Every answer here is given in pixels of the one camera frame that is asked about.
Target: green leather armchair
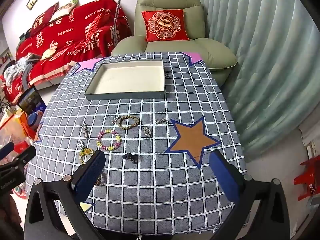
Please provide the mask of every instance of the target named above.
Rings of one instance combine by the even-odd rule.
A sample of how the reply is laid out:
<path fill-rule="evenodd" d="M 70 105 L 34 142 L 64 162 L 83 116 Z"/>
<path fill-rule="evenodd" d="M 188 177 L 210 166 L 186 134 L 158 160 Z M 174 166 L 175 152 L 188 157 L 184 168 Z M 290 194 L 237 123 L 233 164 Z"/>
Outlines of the green leather armchair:
<path fill-rule="evenodd" d="M 183 9 L 185 27 L 190 41 L 146 42 L 146 26 L 142 11 Z M 200 0 L 138 0 L 135 12 L 134 36 L 120 41 L 111 55 L 140 52 L 198 52 L 219 86 L 223 85 L 236 56 L 222 43 L 205 38 L 204 13 Z"/>

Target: shallow rectangular box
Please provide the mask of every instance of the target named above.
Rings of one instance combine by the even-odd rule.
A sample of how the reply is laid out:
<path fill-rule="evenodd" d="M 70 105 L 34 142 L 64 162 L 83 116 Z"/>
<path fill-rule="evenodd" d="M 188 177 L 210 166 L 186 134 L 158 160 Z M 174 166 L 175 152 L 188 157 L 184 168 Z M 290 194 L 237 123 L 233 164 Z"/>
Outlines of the shallow rectangular box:
<path fill-rule="evenodd" d="M 85 96 L 88 100 L 163 99 L 163 62 L 130 60 L 102 64 Z"/>

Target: brown braided bracelet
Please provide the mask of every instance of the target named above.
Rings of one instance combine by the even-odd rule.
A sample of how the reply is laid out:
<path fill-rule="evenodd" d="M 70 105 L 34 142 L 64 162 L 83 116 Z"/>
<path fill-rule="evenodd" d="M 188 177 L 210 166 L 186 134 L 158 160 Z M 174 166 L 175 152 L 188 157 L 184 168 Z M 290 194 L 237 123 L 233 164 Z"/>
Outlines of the brown braided bracelet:
<path fill-rule="evenodd" d="M 133 119 L 135 122 L 134 124 L 131 124 L 129 126 L 123 126 L 122 122 L 126 119 Z M 128 130 L 131 129 L 133 127 L 136 127 L 138 124 L 140 123 L 140 120 L 138 117 L 132 116 L 132 115 L 127 115 L 127 116 L 122 116 L 118 119 L 118 126 L 122 129 L 122 130 Z"/>

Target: black hair clip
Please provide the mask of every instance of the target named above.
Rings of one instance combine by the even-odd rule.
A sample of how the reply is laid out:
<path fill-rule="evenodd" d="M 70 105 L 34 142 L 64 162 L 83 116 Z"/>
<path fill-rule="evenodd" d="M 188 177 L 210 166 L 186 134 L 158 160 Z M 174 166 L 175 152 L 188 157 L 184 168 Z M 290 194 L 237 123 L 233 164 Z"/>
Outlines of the black hair clip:
<path fill-rule="evenodd" d="M 122 158 L 124 158 L 125 160 L 132 161 L 132 163 L 134 163 L 134 164 L 138 164 L 138 155 L 137 154 L 126 153 L 125 155 L 123 155 Z"/>

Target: floor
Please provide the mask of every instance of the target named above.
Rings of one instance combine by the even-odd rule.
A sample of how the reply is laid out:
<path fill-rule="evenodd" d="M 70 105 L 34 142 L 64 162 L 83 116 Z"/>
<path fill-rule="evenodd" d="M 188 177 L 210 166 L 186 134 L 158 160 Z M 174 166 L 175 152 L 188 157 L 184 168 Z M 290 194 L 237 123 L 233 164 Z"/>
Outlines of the floor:
<path fill-rule="evenodd" d="M 40 94 L 47 104 L 58 86 L 52 86 L 40 90 Z M 260 181 L 271 181 L 277 178 L 281 181 L 287 200 L 290 232 L 294 236 L 295 231 L 308 215 L 307 201 L 308 199 L 297 201 L 298 196 L 304 191 L 301 185 L 293 185 L 293 179 L 300 175 L 304 168 L 300 163 L 308 159 L 308 154 L 301 140 L 301 133 L 298 129 L 293 130 L 278 144 L 267 150 L 261 157 L 247 163 L 248 173 L 255 179 Z M 26 212 L 27 201 L 14 196 L 20 216 L 22 218 L 22 226 L 24 225 L 24 216 Z M 258 202 L 254 203 L 250 215 L 249 225 L 252 223 L 255 212 L 258 208 Z M 74 230 L 67 217 L 61 215 L 62 222 L 69 234 L 73 234 Z M 243 228 L 238 237 L 247 233 L 249 226 Z M 202 233 L 197 238 L 199 240 L 209 240 L 211 233 Z M 186 240 L 194 237 L 194 234 L 176 235 L 175 240 Z"/>

